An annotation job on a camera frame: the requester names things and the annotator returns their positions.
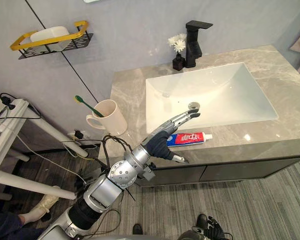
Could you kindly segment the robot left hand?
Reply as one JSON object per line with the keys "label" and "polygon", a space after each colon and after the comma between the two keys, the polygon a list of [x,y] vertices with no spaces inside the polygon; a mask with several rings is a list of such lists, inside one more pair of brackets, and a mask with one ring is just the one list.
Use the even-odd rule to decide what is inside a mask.
{"label": "robot left hand", "polygon": [[200,113],[198,113],[198,111],[198,108],[187,110],[165,121],[141,142],[142,147],[152,157],[189,164],[187,159],[168,148],[167,140],[182,124],[199,117]]}

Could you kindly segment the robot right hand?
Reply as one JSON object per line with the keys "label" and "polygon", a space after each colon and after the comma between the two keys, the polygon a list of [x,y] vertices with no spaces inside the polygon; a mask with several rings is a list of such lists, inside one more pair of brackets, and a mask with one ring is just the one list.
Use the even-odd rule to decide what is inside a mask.
{"label": "robot right hand", "polygon": [[227,240],[219,222],[212,216],[206,216],[203,213],[198,215],[196,224],[191,229],[199,240]]}

